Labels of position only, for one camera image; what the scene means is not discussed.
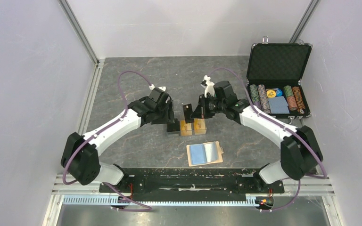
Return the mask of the black credit card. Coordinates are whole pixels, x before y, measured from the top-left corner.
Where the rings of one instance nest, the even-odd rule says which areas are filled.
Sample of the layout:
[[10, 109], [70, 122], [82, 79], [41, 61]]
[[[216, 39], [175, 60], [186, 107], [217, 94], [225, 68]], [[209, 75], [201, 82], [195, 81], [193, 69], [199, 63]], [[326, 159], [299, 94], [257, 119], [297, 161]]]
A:
[[192, 104], [186, 104], [182, 106], [185, 123], [193, 123], [194, 119], [191, 117], [193, 114]]

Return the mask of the cream leather card holder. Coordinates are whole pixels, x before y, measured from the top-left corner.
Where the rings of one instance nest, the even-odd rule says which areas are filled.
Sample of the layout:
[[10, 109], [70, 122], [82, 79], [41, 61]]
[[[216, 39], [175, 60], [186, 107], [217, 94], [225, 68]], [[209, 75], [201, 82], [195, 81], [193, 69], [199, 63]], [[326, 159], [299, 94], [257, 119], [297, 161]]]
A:
[[187, 145], [186, 150], [190, 167], [223, 162], [223, 148], [218, 141]]

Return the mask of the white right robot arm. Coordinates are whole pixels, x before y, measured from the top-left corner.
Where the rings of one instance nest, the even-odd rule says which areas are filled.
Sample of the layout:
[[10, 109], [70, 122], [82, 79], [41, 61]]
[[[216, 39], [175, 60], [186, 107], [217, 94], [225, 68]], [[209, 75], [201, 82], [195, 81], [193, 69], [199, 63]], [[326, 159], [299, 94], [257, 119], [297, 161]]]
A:
[[201, 82], [205, 91], [199, 96], [192, 118], [209, 119], [222, 113], [237, 124], [251, 128], [280, 148], [280, 160], [269, 163], [254, 174], [253, 185], [266, 192], [276, 181], [290, 178], [300, 180], [316, 166], [324, 168], [323, 155], [310, 127], [300, 128], [283, 123], [251, 104], [239, 99], [228, 81]]

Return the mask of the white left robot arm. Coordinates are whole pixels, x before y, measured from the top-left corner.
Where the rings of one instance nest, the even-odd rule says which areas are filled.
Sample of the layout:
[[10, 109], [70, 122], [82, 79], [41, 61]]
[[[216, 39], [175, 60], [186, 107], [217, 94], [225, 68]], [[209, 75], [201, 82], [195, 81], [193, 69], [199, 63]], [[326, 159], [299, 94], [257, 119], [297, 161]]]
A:
[[75, 182], [88, 185], [93, 181], [110, 183], [118, 192], [129, 187], [129, 179], [121, 167], [103, 163], [99, 158], [114, 142], [145, 124], [169, 124], [175, 121], [173, 100], [166, 87], [150, 87], [149, 96], [127, 105], [118, 116], [95, 130], [67, 138], [60, 164], [64, 173], [74, 179], [63, 179], [64, 184]]

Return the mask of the clear acrylic card stand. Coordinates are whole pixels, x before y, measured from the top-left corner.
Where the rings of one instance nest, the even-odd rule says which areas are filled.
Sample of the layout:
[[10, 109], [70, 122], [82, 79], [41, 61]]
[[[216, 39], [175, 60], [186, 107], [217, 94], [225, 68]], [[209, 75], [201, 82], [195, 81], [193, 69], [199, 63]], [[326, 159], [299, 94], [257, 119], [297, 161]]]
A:
[[193, 119], [187, 123], [185, 120], [175, 119], [173, 123], [166, 125], [166, 134], [168, 137], [188, 137], [199, 136], [207, 133], [206, 122], [204, 119]]

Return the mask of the gold credit card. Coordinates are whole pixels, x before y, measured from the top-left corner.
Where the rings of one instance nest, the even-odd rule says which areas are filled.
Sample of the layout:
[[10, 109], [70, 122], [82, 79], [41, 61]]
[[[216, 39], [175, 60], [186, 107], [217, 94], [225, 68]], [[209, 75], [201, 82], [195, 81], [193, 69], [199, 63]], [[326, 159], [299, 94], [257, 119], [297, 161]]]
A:
[[193, 135], [193, 129], [192, 129], [192, 123], [185, 123], [185, 120], [180, 121], [180, 135], [181, 136], [192, 136]]
[[205, 135], [207, 127], [204, 119], [194, 119], [194, 134]]

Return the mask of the blue playing card deck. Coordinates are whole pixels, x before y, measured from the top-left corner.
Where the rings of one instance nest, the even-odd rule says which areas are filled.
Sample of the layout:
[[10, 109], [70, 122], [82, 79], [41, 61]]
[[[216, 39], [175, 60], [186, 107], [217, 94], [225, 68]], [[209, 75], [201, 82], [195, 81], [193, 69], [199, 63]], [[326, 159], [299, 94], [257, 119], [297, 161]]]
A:
[[289, 114], [288, 103], [285, 97], [268, 98], [271, 114]]

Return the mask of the yellow dealer chip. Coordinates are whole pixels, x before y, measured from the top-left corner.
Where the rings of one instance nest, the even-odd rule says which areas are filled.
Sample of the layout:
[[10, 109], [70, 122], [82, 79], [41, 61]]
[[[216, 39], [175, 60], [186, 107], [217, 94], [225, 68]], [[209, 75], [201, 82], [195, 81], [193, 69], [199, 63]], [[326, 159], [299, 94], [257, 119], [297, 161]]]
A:
[[277, 91], [275, 91], [273, 89], [269, 89], [266, 91], [266, 95], [268, 98], [274, 98], [277, 96]]

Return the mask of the black poker chip case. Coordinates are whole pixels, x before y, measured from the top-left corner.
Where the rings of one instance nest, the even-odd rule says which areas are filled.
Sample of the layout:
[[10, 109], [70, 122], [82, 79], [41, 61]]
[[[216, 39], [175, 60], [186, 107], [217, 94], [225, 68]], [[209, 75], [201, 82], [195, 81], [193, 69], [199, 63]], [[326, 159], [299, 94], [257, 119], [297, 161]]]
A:
[[251, 47], [247, 67], [247, 89], [250, 85], [264, 85], [267, 89], [284, 87], [298, 87], [302, 97], [304, 109], [289, 110], [288, 113], [270, 113], [278, 119], [308, 118], [311, 111], [305, 93], [301, 87], [301, 80], [306, 69], [312, 44], [303, 43], [255, 43]]

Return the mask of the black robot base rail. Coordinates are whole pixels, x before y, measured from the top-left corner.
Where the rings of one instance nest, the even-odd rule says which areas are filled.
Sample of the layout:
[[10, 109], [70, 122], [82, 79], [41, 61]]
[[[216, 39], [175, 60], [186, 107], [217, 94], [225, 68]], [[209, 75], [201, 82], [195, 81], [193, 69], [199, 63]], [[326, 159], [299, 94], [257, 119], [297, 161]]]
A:
[[246, 194], [285, 192], [283, 182], [265, 185], [252, 168], [125, 168], [114, 186], [135, 201], [205, 202], [243, 201]]

